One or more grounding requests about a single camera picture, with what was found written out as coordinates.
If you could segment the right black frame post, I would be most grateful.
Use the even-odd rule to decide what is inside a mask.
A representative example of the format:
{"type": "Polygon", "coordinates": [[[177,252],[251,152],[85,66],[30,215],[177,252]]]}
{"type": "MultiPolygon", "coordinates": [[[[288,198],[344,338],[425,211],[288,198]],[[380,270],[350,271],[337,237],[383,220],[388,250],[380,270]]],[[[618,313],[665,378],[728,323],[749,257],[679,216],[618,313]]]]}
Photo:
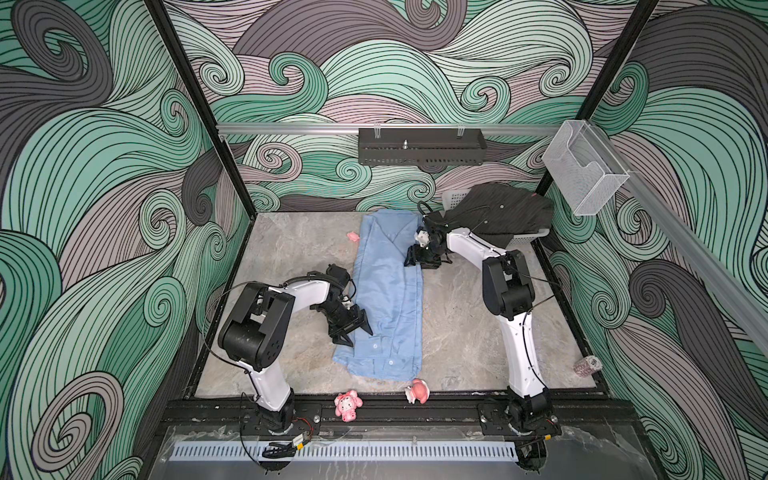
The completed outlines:
{"type": "Polygon", "coordinates": [[[609,37],[609,42],[597,44],[592,54],[603,63],[588,86],[584,96],[571,95],[537,102],[530,108],[536,121],[544,125],[560,124],[565,120],[588,120],[612,136],[627,130],[639,118],[647,101],[649,79],[647,69],[631,58],[637,43],[657,8],[656,1],[584,1],[582,18],[591,33],[609,37]],[[619,19],[619,33],[609,35],[609,26],[599,26],[591,17],[594,12],[607,20],[610,9],[625,14],[619,19]]]}

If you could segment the pink white plush toy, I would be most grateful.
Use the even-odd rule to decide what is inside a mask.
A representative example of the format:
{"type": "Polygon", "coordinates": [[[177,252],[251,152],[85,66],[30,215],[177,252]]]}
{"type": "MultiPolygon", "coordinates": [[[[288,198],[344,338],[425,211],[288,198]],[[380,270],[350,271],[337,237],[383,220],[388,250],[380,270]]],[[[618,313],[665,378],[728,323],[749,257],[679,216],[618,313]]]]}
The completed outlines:
{"type": "Polygon", "coordinates": [[[409,404],[419,403],[424,405],[430,397],[430,389],[427,383],[419,378],[413,379],[411,384],[405,388],[404,393],[409,404]]]}

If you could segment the dark grey striped shirt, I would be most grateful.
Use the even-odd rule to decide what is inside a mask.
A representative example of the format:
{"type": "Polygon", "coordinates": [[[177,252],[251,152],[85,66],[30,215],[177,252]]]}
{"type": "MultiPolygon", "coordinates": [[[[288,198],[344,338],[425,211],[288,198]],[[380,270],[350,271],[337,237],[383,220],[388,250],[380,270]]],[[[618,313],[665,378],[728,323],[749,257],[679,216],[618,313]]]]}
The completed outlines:
{"type": "Polygon", "coordinates": [[[452,228],[468,228],[485,241],[507,247],[515,236],[551,227],[553,201],[532,191],[501,183],[473,186],[445,213],[452,228]]]}

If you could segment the right side aluminium rail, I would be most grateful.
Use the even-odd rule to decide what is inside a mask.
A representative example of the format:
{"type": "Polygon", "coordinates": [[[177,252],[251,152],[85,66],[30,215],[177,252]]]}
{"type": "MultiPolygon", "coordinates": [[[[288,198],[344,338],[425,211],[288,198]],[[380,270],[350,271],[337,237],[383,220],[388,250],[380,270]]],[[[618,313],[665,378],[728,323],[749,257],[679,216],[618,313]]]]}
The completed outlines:
{"type": "Polygon", "coordinates": [[[710,311],[713,321],[731,320],[744,338],[767,350],[767,173],[748,176],[744,186],[726,176],[729,151],[707,147],[657,146],[640,135],[603,136],[601,155],[628,175],[625,187],[671,243],[680,268],[652,268],[649,284],[668,280],[680,318],[692,318],[697,336],[710,311]]]}

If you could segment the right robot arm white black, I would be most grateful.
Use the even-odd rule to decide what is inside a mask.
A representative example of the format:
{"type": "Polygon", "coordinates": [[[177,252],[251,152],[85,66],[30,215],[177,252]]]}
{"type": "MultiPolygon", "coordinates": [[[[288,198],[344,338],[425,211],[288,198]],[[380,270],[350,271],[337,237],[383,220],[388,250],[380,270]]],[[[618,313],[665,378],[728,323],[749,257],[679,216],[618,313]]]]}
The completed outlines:
{"type": "Polygon", "coordinates": [[[525,256],[504,250],[465,227],[454,227],[427,203],[417,203],[423,225],[406,253],[404,265],[436,269],[451,253],[463,257],[481,274],[486,309],[498,320],[508,367],[508,401],[502,418],[514,435],[543,441],[561,433],[553,418],[550,391],[540,375],[534,348],[533,277],[525,256]]]}

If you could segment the light blue long sleeve shirt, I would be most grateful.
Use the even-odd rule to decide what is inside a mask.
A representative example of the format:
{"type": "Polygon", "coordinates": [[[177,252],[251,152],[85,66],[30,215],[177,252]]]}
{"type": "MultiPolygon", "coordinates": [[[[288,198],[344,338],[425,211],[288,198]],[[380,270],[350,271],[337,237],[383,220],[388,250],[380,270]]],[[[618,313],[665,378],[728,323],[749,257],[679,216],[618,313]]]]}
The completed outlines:
{"type": "Polygon", "coordinates": [[[333,361],[355,376],[408,382],[422,368],[424,279],[407,266],[421,217],[411,211],[379,210],[362,218],[354,263],[355,303],[372,330],[355,330],[351,347],[338,346],[333,361]]]}

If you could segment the horizontal aluminium rail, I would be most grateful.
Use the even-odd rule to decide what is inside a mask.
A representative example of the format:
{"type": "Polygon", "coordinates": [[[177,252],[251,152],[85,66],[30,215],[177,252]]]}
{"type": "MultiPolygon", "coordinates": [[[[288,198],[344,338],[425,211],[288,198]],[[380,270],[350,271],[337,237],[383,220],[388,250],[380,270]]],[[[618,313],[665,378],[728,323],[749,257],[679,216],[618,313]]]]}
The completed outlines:
{"type": "Polygon", "coordinates": [[[479,129],[488,136],[549,136],[560,129],[554,125],[526,124],[407,124],[407,123],[309,123],[309,122],[230,122],[218,123],[217,131],[222,135],[353,135],[360,129],[452,129],[456,132],[479,129]]]}

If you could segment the clear plastic wall bin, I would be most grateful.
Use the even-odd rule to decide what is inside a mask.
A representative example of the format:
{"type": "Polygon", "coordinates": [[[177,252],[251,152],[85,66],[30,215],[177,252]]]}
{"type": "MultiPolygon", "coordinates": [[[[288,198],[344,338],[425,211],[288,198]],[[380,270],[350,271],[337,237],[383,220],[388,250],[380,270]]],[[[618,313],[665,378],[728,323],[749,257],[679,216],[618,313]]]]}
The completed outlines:
{"type": "Polygon", "coordinates": [[[630,177],[610,138],[586,120],[564,121],[542,159],[575,216],[596,216],[630,177]]]}

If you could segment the left black frame post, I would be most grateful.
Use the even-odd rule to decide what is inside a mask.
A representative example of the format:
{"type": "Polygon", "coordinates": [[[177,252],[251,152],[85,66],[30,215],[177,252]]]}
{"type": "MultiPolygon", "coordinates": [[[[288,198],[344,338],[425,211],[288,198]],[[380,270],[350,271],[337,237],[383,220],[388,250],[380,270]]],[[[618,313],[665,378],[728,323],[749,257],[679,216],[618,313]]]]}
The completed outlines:
{"type": "Polygon", "coordinates": [[[164,2],[160,0],[145,0],[144,3],[153,19],[165,48],[181,77],[184,87],[191,96],[191,102],[202,121],[204,130],[212,142],[212,146],[217,153],[224,170],[233,184],[235,193],[241,201],[249,220],[254,222],[257,218],[257,211],[240,175],[238,164],[235,162],[231,148],[219,135],[212,109],[196,79],[191,62],[189,61],[180,37],[172,24],[164,2]]]}

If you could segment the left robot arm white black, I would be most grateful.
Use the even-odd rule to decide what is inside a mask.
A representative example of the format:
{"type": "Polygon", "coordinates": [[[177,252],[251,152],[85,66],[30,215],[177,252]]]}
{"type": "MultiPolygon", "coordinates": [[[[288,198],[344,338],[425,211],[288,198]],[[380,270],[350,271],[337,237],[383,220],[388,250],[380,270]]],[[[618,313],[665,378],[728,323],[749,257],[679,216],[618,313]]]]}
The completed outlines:
{"type": "Polygon", "coordinates": [[[258,432],[283,432],[294,420],[295,394],[278,361],[293,314],[321,313],[337,346],[352,347],[352,334],[358,330],[373,333],[366,311],[346,291],[353,283],[346,269],[330,264],[324,272],[311,271],[277,286],[243,284],[217,343],[228,361],[246,372],[255,390],[258,432]]]}

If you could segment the pink plush pig toy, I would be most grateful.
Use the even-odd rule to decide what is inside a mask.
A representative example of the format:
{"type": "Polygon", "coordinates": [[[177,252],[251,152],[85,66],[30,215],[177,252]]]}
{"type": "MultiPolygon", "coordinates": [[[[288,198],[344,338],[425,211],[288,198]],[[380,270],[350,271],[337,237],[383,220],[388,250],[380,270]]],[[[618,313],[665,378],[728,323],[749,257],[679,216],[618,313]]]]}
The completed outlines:
{"type": "Polygon", "coordinates": [[[355,421],[357,410],[363,406],[364,402],[359,397],[356,390],[352,389],[341,393],[334,399],[335,415],[344,423],[355,421]]]}

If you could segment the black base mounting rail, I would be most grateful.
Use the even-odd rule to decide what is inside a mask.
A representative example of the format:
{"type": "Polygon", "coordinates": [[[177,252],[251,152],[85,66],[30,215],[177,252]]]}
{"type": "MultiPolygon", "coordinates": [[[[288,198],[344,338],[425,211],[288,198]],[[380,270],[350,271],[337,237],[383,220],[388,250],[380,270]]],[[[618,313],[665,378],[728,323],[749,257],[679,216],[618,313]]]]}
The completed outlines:
{"type": "Polygon", "coordinates": [[[614,426],[637,420],[633,406],[622,400],[583,392],[556,390],[551,409],[525,420],[508,396],[493,393],[438,393],[426,404],[410,404],[402,394],[364,394],[356,419],[343,422],[334,414],[330,395],[298,394],[283,411],[268,413],[247,398],[175,400],[168,404],[161,425],[243,428],[247,435],[277,436],[285,431],[331,436],[352,427],[468,427],[484,435],[515,438],[554,434],[557,428],[584,424],[614,426]]]}

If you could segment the black frame post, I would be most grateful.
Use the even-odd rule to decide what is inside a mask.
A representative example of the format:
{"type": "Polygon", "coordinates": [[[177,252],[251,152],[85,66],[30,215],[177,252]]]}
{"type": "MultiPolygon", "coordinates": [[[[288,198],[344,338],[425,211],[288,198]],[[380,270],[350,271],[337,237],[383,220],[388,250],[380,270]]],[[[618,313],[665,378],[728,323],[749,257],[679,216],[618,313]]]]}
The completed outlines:
{"type": "Polygon", "coordinates": [[[647,69],[631,58],[637,43],[657,8],[656,1],[584,1],[582,18],[591,33],[609,37],[609,42],[597,44],[592,54],[603,63],[588,86],[584,96],[571,95],[537,102],[530,108],[536,121],[544,125],[560,124],[565,120],[588,120],[612,136],[627,130],[639,118],[647,101],[649,79],[647,69]],[[625,14],[619,19],[619,33],[609,35],[609,26],[599,26],[591,17],[594,12],[607,20],[610,9],[625,14]]]}
{"type": "Polygon", "coordinates": [[[202,121],[204,130],[212,142],[212,146],[217,153],[224,170],[233,184],[235,193],[241,201],[249,220],[254,222],[257,218],[257,211],[240,175],[238,164],[235,162],[231,148],[219,135],[212,109],[196,79],[191,62],[189,61],[180,37],[172,24],[164,2],[160,0],[145,0],[144,3],[153,19],[165,48],[181,77],[184,87],[191,96],[191,102],[202,121]]]}

